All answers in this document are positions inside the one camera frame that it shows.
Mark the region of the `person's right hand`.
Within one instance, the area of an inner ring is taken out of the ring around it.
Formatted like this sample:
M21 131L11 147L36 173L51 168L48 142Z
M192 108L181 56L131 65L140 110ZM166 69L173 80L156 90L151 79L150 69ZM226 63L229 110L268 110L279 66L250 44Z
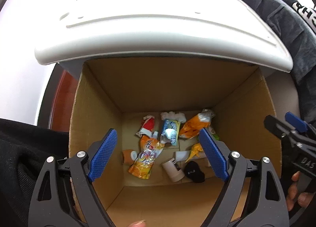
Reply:
M288 195L286 197L288 211L291 211L293 209L296 202L298 202L301 207L306 208L314 197L314 193L298 192L297 182L299 181L299 178L300 171L296 172L291 177L293 183L288 188Z

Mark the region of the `person's left hand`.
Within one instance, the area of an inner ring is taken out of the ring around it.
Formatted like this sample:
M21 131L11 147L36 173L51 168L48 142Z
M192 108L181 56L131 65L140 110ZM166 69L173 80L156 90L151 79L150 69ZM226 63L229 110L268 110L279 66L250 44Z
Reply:
M140 220L137 222L133 222L133 223L129 224L127 227L146 227L146 221Z

